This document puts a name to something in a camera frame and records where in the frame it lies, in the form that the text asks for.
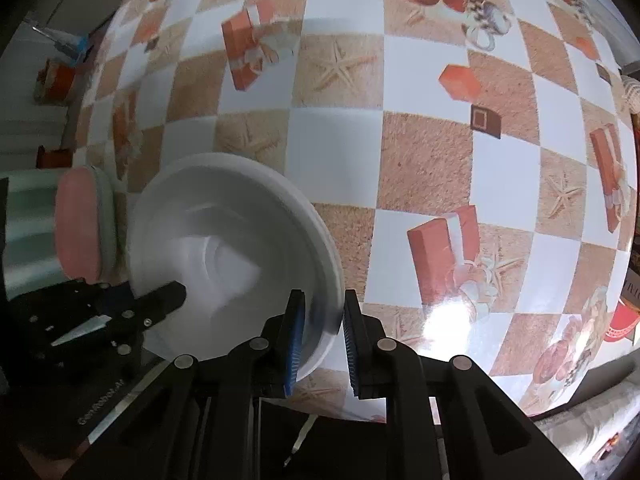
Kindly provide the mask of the red bucket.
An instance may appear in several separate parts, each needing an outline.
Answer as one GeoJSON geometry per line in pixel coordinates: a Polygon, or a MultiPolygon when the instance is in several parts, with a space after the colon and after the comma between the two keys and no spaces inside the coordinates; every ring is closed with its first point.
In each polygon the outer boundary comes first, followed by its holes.
{"type": "Polygon", "coordinates": [[[66,106],[75,94],[77,70],[55,58],[47,58],[38,72],[34,101],[39,105],[66,106]]]}

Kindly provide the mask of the checkered floral tablecloth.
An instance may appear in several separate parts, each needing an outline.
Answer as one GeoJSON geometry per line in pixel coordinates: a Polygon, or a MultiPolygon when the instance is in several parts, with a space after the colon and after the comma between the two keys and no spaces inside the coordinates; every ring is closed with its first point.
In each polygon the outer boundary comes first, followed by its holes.
{"type": "Polygon", "coordinates": [[[390,336],[528,414],[637,349],[637,169],[608,0],[122,0],[76,127],[128,214],[244,155],[314,204],[390,336]]]}

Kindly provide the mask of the white foam bowl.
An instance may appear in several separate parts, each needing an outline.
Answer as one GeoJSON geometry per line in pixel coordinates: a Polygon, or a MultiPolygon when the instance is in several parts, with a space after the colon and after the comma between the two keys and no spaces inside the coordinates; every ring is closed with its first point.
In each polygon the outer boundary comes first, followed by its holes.
{"type": "Polygon", "coordinates": [[[311,374],[340,330],[345,283],[320,214],[282,174],[259,162],[202,153],[172,162],[140,194],[127,231],[129,283],[138,296],[176,281],[181,307],[150,328],[165,360],[224,356],[305,294],[298,378],[311,374]]]}

